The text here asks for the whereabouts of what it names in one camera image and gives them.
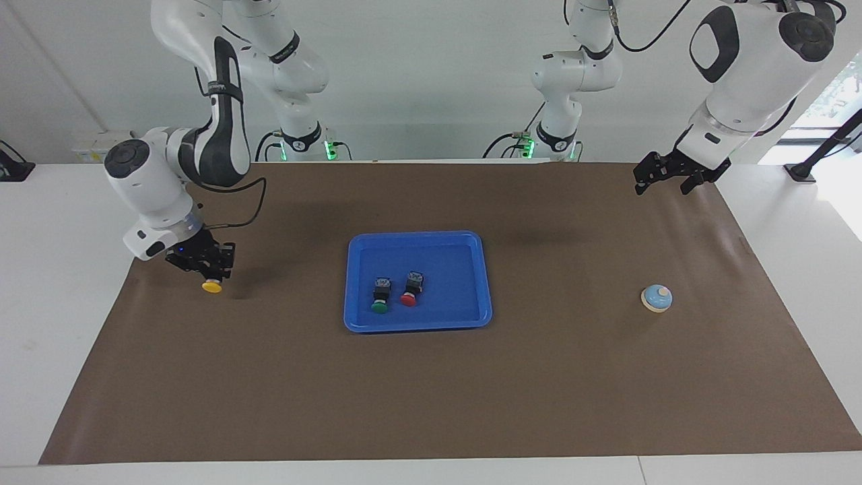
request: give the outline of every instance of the black clamp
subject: black clamp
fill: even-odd
[[[171,246],[165,260],[182,269],[200,273],[205,280],[221,282],[230,278],[234,268],[236,244],[219,244],[206,229],[201,229],[190,239]]]
[[[651,152],[634,168],[634,191],[643,195],[655,182],[687,176],[688,179],[679,188],[683,195],[688,195],[697,186],[715,183],[728,168],[730,159],[725,159],[715,170],[710,170],[675,148],[665,156]]]

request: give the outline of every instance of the cable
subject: cable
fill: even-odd
[[[648,48],[654,46],[655,43],[658,42],[659,39],[661,39],[665,35],[667,30],[669,28],[671,28],[671,25],[673,25],[673,23],[677,21],[679,16],[682,15],[685,8],[689,6],[689,3],[691,3],[691,0],[685,0],[685,3],[683,3],[683,6],[679,7],[679,10],[677,10],[677,13],[674,14],[673,17],[671,18],[671,20],[667,23],[667,25],[665,25],[665,28],[662,28],[661,32],[659,32],[659,34],[656,35],[655,39],[653,39],[652,42],[646,44],[644,47],[631,48],[628,45],[626,45],[626,43],[624,41],[622,41],[622,37],[620,36],[620,26],[618,24],[616,24],[615,22],[612,22],[615,24],[614,25],[614,34],[616,34],[616,39],[620,42],[620,45],[622,46],[622,48],[626,49],[627,51],[629,51],[631,53],[644,52]],[[608,0],[608,5],[613,6],[613,0]]]
[[[844,6],[843,3],[838,0],[817,0],[818,2],[828,3],[829,5],[833,5],[838,7],[838,10],[841,12],[841,16],[838,17],[838,20],[835,23],[841,23],[847,17],[847,7]]]
[[[274,131],[270,131],[269,133],[264,135],[263,138],[260,139],[260,143],[258,143],[258,149],[256,152],[254,152],[254,161],[260,161],[260,154],[261,154],[261,152],[263,152],[264,144],[266,143],[267,140],[269,140],[273,136],[278,136],[278,135],[276,135]]]
[[[266,151],[264,151],[264,161],[269,161],[269,149],[270,148],[281,148],[281,144],[273,143],[266,147]]]
[[[794,104],[796,104],[796,98],[791,99],[791,101],[789,103],[787,103],[787,108],[784,109],[784,113],[781,115],[781,117],[775,123],[772,124],[771,127],[767,128],[763,131],[758,131],[756,134],[754,134],[754,137],[757,138],[759,136],[766,135],[768,133],[771,133],[775,128],[778,128],[778,125],[781,124],[784,121],[784,119],[787,117],[787,115],[790,114],[790,110],[793,109]]]
[[[248,190],[248,189],[250,189],[250,188],[252,188],[252,187],[254,187],[260,183],[263,183],[264,186],[260,191],[260,201],[258,202],[258,208],[254,212],[254,215],[252,216],[251,219],[248,219],[246,222],[241,223],[241,224],[216,224],[216,225],[208,225],[208,226],[205,226],[204,228],[208,229],[208,230],[235,229],[235,228],[246,227],[248,225],[251,225],[251,223],[253,223],[255,220],[257,220],[258,215],[260,214],[260,210],[264,206],[264,199],[266,198],[266,177],[261,177],[261,178],[255,180],[254,182],[252,182],[251,184],[248,184],[247,186],[242,186],[242,187],[237,188],[237,189],[215,189],[213,187],[207,187],[207,186],[199,185],[202,189],[210,191],[210,192],[237,193],[237,192],[242,192],[242,191]]]
[[[778,5],[780,5],[781,3],[779,3],[779,1],[780,0],[768,0],[764,3],[777,3]],[[841,15],[838,17],[838,19],[835,21],[835,23],[841,23],[841,21],[843,21],[847,17],[847,7],[845,7],[844,4],[839,2],[838,0],[805,0],[805,1],[806,2],[827,3],[829,5],[833,5],[834,7],[837,7],[838,10],[840,11]]]
[[[206,97],[207,93],[203,92],[203,83],[201,82],[201,72],[195,66],[195,79],[197,79],[197,90],[201,92],[201,96]]]
[[[518,151],[518,148],[523,148],[523,146],[522,146],[522,145],[515,144],[515,145],[512,145],[512,146],[511,146],[511,147],[509,147],[509,148],[506,148],[505,150],[503,150],[503,154],[502,154],[502,155],[500,155],[500,158],[506,158],[506,152],[508,152],[509,150],[512,150],[512,154],[511,154],[511,155],[509,155],[509,158],[514,157],[514,156],[515,156],[515,153]]]
[[[248,43],[248,44],[251,44],[251,43],[252,43],[250,40],[246,39],[245,37],[243,37],[243,36],[241,36],[241,35],[237,34],[237,33],[236,33],[236,32],[234,32],[233,30],[231,30],[231,29],[230,29],[230,27],[228,27],[227,25],[222,25],[222,28],[224,28],[225,30],[227,30],[227,31],[228,31],[232,36],[236,37],[237,39],[239,39],[239,40],[241,40],[241,41],[243,41],[243,42],[246,42],[246,43]]]
[[[527,127],[524,129],[524,131],[529,132],[530,127],[533,126],[533,122],[536,121],[536,118],[539,117],[539,113],[541,113],[542,109],[545,108],[545,104],[547,104],[547,101],[543,102],[541,104],[541,106],[539,106],[539,110],[537,110],[536,114],[533,115],[533,119],[530,120],[530,123],[527,125]]]
[[[12,147],[12,145],[9,145],[7,142],[4,142],[3,140],[0,140],[0,143],[2,143],[6,148],[12,150],[12,153],[18,155],[18,158],[20,158],[21,161],[23,161],[24,163],[28,163],[27,159],[24,158],[24,155],[20,154],[18,152],[18,150],[16,150],[15,148]]]
[[[851,141],[849,141],[847,143],[847,145],[844,145],[843,148],[839,148],[837,151],[834,151],[831,154],[823,155],[823,158],[829,158],[832,155],[837,155],[837,154],[843,152],[844,150],[848,149],[850,147],[850,145],[853,145],[861,136],[862,136],[862,131],[860,131],[858,135],[856,135]]]
[[[485,150],[485,153],[484,153],[484,155],[482,155],[482,158],[488,158],[488,154],[490,153],[490,151],[491,151],[491,150],[493,150],[493,149],[494,149],[494,147],[495,147],[499,142],[502,142],[502,141],[503,141],[503,140],[505,140],[506,138],[517,138],[517,137],[516,137],[515,135],[511,134],[511,133],[507,133],[507,134],[505,134],[505,135],[501,135],[499,138],[497,138],[496,140],[494,140],[494,142],[493,142],[493,143],[488,147],[488,149],[487,149],[487,150]]]
[[[350,145],[348,145],[348,144],[346,144],[346,143],[344,143],[344,142],[334,142],[334,143],[332,144],[332,146],[333,146],[333,147],[347,147],[347,156],[349,156],[349,157],[350,157],[350,160],[353,160],[353,151],[351,151],[351,149],[350,149]]]

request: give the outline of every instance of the white robotic arm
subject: white robotic arm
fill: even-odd
[[[215,241],[185,185],[230,187],[248,172],[240,76],[272,101],[294,160],[325,159],[323,130],[307,97],[327,85],[322,60],[280,18],[280,0],[228,1],[252,43],[233,40],[236,48],[224,34],[222,0],[153,0],[153,32],[203,73],[211,118],[200,129],[151,129],[105,159],[111,185],[141,215],[123,238],[129,250],[142,260],[167,251],[171,264],[199,272],[212,293],[230,277],[234,245]]]
[[[668,155],[652,152],[635,168],[636,191],[684,176],[682,192],[715,182],[730,155],[749,142],[805,88],[832,51],[835,16],[817,0],[731,3],[698,26],[690,55],[712,92]]]
[[[608,0],[572,0],[567,14],[569,32],[581,48],[543,56],[533,74],[533,85],[545,97],[545,109],[536,126],[535,156],[564,159],[574,149],[581,104],[578,92],[613,88],[622,76],[622,61],[614,50],[614,31]]]

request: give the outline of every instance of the green indicator light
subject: green indicator light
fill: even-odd
[[[524,148],[524,158],[532,159],[533,152],[536,150],[536,142],[527,139],[527,146]]]
[[[326,141],[326,142],[323,142],[323,144],[326,145],[326,156],[327,156],[327,158],[330,159],[331,161],[338,159],[338,151],[335,150],[335,146],[332,144],[332,142]]]

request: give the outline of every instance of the blue tray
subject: blue tray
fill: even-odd
[[[407,273],[425,275],[414,307],[402,305]],[[392,280],[389,311],[372,311],[374,281]],[[363,234],[347,251],[344,325],[357,333],[483,327],[490,322],[490,291],[482,241],[476,233]]]

